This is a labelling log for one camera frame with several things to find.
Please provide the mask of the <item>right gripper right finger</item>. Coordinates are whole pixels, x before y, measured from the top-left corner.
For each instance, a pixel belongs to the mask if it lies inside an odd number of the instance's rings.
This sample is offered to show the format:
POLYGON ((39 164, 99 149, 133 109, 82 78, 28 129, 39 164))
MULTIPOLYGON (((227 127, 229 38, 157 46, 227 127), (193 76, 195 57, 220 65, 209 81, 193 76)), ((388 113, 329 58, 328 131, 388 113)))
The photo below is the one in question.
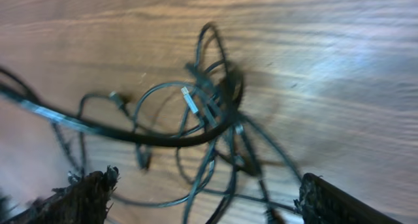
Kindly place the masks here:
POLYGON ((308 224, 401 224, 312 173, 303 175, 295 206, 308 224))

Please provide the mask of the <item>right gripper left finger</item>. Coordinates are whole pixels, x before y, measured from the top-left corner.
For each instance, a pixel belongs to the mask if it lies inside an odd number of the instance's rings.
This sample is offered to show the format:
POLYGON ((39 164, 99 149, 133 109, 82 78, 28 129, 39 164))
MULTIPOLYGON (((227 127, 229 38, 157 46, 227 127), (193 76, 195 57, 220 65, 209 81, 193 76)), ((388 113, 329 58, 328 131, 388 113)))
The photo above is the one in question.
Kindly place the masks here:
POLYGON ((107 166, 87 176, 69 176, 67 187, 54 188, 54 194, 35 201, 4 224, 103 224, 110 209, 107 205, 119 179, 117 167, 107 166))

